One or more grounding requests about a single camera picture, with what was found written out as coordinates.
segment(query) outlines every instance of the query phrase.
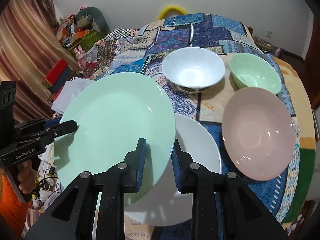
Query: plush rabbit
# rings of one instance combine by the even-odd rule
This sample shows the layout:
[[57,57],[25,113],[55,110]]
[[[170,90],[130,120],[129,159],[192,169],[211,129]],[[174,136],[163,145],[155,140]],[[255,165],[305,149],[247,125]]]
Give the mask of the plush rabbit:
[[85,68],[86,68],[85,51],[79,45],[78,48],[74,48],[74,52],[76,53],[76,59],[78,60],[79,67],[82,70],[85,70]]

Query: orange pants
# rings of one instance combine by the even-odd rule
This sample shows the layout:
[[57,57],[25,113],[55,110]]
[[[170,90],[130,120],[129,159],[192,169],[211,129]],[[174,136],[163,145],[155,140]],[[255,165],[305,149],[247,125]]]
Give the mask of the orange pants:
[[0,214],[15,235],[21,238],[24,222],[26,221],[28,203],[21,204],[14,193],[9,181],[2,176],[2,200],[0,202]]

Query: tablecloth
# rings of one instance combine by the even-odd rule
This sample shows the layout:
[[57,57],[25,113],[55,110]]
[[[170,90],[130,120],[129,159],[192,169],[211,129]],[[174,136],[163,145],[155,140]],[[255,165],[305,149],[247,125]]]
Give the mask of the tablecloth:
[[[202,47],[217,53],[226,66],[224,79],[203,94],[190,95],[179,91],[163,75],[161,63],[171,51],[183,47]],[[278,72],[282,89],[277,96],[287,107],[296,128],[296,145],[289,166],[269,181],[255,181],[242,175],[230,161],[222,141],[223,109],[237,90],[230,78],[228,63],[234,53],[240,52],[263,58]],[[227,171],[240,174],[280,223],[296,218],[308,192],[315,160],[310,103],[292,67],[263,54],[243,24],[217,15],[198,13],[159,20],[139,31],[119,28],[87,52],[87,69],[86,76],[93,80],[131,71],[157,81],[168,94],[175,113],[196,119],[213,136],[220,150],[223,174]],[[152,233],[158,234],[160,239],[187,239],[189,230],[190,221],[154,229],[125,218],[126,237],[132,240],[150,239]]]

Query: wall socket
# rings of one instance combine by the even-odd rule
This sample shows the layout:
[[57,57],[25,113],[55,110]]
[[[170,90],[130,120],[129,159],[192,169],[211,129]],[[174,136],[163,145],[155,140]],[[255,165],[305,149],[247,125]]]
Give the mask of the wall socket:
[[268,38],[271,38],[271,35],[272,35],[272,32],[271,32],[271,31],[267,31],[266,36],[267,36]]

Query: person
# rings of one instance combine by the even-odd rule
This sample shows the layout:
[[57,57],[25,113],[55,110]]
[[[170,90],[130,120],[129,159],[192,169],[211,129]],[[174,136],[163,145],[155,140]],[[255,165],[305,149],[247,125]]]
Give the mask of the person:
[[[8,234],[8,229],[20,239],[24,228],[24,222],[26,221],[28,203],[19,202],[5,176],[3,168],[0,168],[0,174],[2,175],[3,184],[2,200],[0,201],[0,239],[3,239],[2,237],[4,237],[4,234]],[[30,193],[34,187],[35,179],[36,171],[32,169],[31,160],[23,162],[22,169],[20,169],[18,174],[18,180],[21,182],[19,185],[20,190],[25,194]]]

